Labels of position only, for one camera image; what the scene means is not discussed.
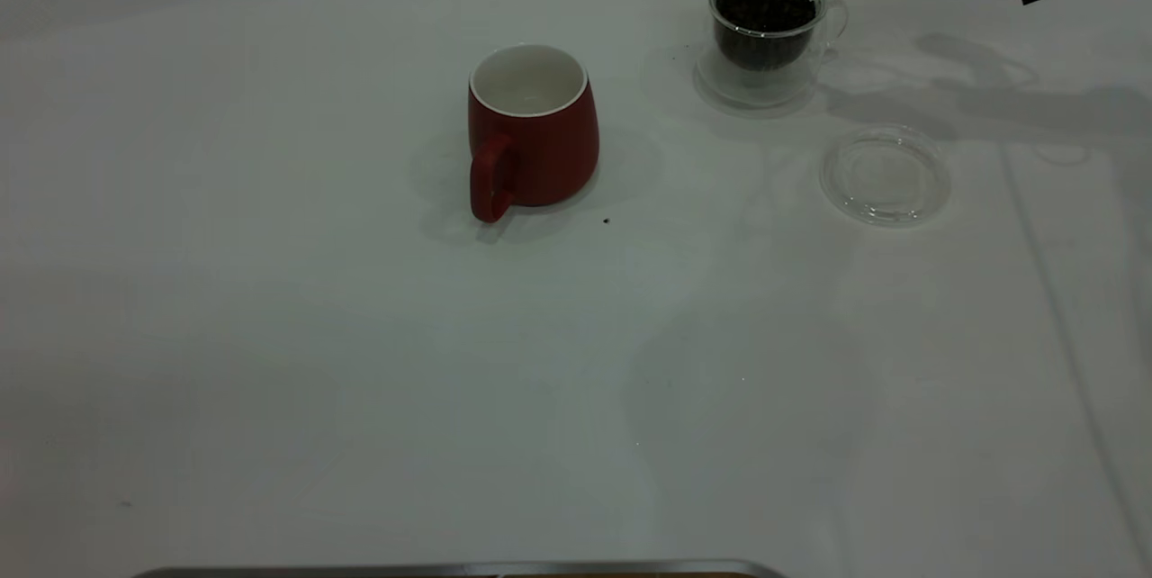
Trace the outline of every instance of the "mug handle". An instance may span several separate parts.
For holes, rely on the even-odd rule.
[[[472,214],[482,221],[498,221],[511,206],[513,193],[506,188],[515,172],[510,146],[509,136],[493,135],[472,157]]]
[[[844,3],[844,0],[828,0],[828,13],[833,12],[840,12],[840,28],[832,31],[833,36],[824,43],[824,48],[832,48],[832,45],[836,44],[840,36],[844,35],[844,29],[848,28],[848,5]]]

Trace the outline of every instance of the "white table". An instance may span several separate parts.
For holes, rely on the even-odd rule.
[[[0,575],[1145,575],[1152,0],[847,2],[753,122],[704,0],[0,0]],[[585,61],[601,163],[484,228],[516,41]],[[867,122],[950,152],[931,225],[824,199]]]

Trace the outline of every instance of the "glass saucer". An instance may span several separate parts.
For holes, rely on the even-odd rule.
[[[884,226],[922,225],[952,191],[939,149],[908,126],[869,126],[844,136],[820,163],[820,185],[841,212]]]

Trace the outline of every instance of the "clear glass cup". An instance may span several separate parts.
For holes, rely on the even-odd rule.
[[[744,107],[774,107],[810,97],[825,50],[848,25],[843,0],[812,1],[816,17],[811,22],[772,32],[733,24],[720,15],[717,0],[708,0],[712,40],[697,61],[705,85],[723,101]]]

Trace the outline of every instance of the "mug rim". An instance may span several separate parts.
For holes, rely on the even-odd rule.
[[[813,17],[808,24],[804,24],[802,26],[796,26],[795,29],[788,29],[787,31],[756,31],[752,29],[745,29],[740,24],[733,24],[733,22],[729,21],[727,17],[720,15],[720,10],[717,9],[717,0],[708,0],[708,10],[712,12],[712,17],[714,17],[717,22],[723,24],[725,26],[732,29],[733,31],[736,31],[737,33],[742,33],[744,36],[751,36],[753,38],[787,38],[789,36],[795,36],[798,33],[803,33],[804,31],[809,31],[812,29],[812,26],[819,24],[820,21],[824,20],[826,13],[828,12],[828,0],[820,0],[820,8],[816,13],[816,17]]]
[[[552,109],[547,109],[545,112],[532,112],[531,114],[516,114],[516,112],[507,112],[505,109],[498,109],[497,107],[493,107],[492,105],[486,102],[484,100],[484,97],[478,94],[476,91],[476,74],[480,70],[480,67],[483,67],[485,62],[490,61],[492,58],[498,56],[501,53],[518,52],[518,50],[522,50],[524,47],[545,48],[548,50],[548,52],[559,53],[564,58],[568,58],[569,60],[575,62],[576,66],[579,67],[581,75],[583,76],[579,90],[577,90],[576,93],[573,94],[573,97],[568,99],[568,101],[566,101],[563,105],[560,105],[559,107],[553,107]],[[579,59],[576,58],[575,55],[564,52],[564,50],[546,44],[515,44],[515,45],[502,46],[501,48],[495,50],[493,53],[490,53],[486,56],[484,56],[482,61],[477,62],[476,67],[472,67],[472,73],[468,75],[468,91],[469,93],[472,94],[472,98],[475,98],[482,106],[487,107],[487,109],[492,112],[495,112],[495,114],[503,115],[503,117],[514,117],[514,119],[548,117],[548,115],[555,114],[556,112],[561,112],[563,109],[568,109],[568,107],[571,107],[574,102],[579,101],[581,97],[584,96],[585,90],[588,90],[588,68],[584,67],[584,63],[581,62]]]

